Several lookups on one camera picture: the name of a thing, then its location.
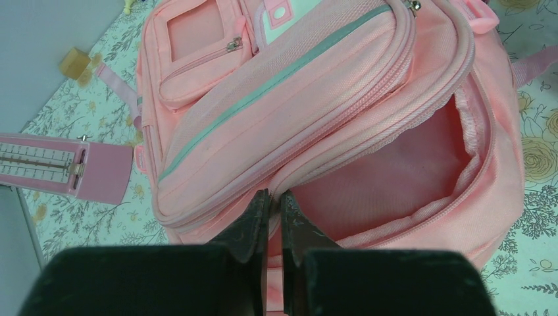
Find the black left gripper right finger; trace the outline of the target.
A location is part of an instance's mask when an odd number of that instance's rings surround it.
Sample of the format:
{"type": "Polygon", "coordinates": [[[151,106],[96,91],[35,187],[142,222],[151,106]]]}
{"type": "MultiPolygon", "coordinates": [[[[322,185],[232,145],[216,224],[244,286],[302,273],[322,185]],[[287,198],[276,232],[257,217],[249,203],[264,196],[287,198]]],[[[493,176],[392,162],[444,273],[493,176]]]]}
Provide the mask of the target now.
{"type": "Polygon", "coordinates": [[[280,214],[287,315],[495,315],[461,254],[341,248],[291,192],[281,196],[280,214]]]}

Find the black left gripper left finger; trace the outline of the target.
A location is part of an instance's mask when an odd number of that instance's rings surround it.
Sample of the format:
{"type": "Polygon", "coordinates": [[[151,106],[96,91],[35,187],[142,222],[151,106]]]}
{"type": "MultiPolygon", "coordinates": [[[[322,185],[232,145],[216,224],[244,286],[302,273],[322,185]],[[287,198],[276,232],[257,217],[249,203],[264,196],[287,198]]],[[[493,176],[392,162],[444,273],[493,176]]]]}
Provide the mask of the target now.
{"type": "Polygon", "coordinates": [[[72,248],[47,264],[21,315],[264,315],[270,196],[205,244],[72,248]]]}

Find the pink student backpack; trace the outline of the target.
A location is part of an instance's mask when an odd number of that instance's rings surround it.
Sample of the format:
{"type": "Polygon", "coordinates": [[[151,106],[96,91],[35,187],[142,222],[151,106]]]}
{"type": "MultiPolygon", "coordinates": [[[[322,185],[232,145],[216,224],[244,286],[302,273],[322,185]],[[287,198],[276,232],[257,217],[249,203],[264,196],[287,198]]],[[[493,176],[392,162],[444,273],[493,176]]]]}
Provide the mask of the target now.
{"type": "Polygon", "coordinates": [[[164,1],[137,59],[154,315],[491,315],[523,210],[517,90],[483,1],[164,1]]]}

